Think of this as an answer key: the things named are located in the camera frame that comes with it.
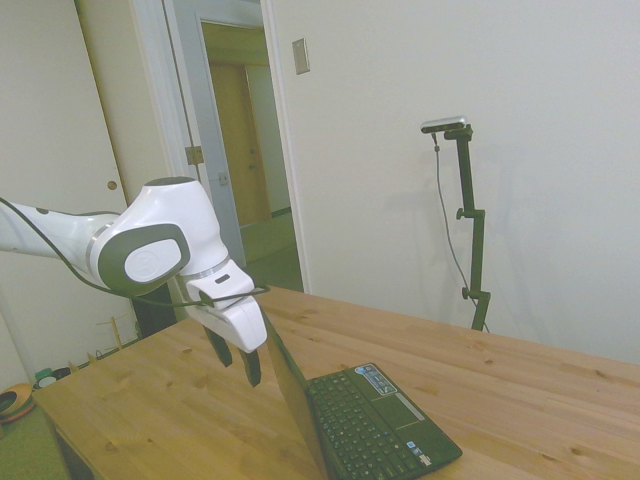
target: floor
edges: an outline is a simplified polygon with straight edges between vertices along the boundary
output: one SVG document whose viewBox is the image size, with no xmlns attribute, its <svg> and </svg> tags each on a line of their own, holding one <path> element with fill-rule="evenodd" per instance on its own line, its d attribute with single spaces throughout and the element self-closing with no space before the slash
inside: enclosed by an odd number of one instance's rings
<svg viewBox="0 0 640 480">
<path fill-rule="evenodd" d="M 3 429 L 0 480 L 67 480 L 58 448 L 40 407 L 3 425 Z"/>
<path fill-rule="evenodd" d="M 242 227 L 244 270 L 256 285 L 303 291 L 291 213 Z"/>
</svg>

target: doorway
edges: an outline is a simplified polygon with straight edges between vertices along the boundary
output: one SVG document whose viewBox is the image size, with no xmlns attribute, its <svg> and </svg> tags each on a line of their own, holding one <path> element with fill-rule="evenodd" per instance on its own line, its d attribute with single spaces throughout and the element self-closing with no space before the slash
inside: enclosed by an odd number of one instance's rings
<svg viewBox="0 0 640 480">
<path fill-rule="evenodd" d="M 303 291 L 264 30 L 202 22 L 202 32 L 245 270 Z"/>
</svg>

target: black laptop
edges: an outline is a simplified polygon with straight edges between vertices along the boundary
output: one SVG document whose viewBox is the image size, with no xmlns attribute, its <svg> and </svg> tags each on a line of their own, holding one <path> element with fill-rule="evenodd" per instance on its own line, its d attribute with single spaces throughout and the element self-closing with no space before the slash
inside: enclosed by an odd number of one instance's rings
<svg viewBox="0 0 640 480">
<path fill-rule="evenodd" d="M 325 480 L 412 480 L 462 455 L 374 363 L 307 381 L 264 319 L 280 390 Z"/>
</svg>

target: light switch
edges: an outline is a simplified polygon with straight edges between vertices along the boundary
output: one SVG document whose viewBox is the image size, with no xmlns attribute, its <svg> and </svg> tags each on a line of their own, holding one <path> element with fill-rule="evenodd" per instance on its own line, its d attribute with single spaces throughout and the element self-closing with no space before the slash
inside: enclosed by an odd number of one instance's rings
<svg viewBox="0 0 640 480">
<path fill-rule="evenodd" d="M 307 54 L 307 41 L 304 38 L 293 42 L 293 60 L 296 64 L 296 73 L 298 75 L 307 73 L 309 68 L 309 56 Z"/>
</svg>

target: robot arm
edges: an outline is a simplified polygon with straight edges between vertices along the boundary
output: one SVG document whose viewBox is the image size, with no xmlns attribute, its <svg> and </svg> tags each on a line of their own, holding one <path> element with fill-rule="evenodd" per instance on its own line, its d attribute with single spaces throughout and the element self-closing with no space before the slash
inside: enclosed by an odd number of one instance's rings
<svg viewBox="0 0 640 480">
<path fill-rule="evenodd" d="M 254 284 L 229 258 L 213 207 L 198 182 L 187 177 L 149 182 L 122 215 L 13 207 L 101 287 L 140 296 L 176 276 L 183 300 L 200 303 L 187 306 L 187 312 L 205 327 L 220 360 L 231 363 L 225 340 L 230 341 L 242 354 L 251 384 L 260 382 L 256 349 L 267 333 L 260 307 L 250 296 Z M 0 250 L 58 257 L 7 205 L 0 205 Z"/>
</svg>

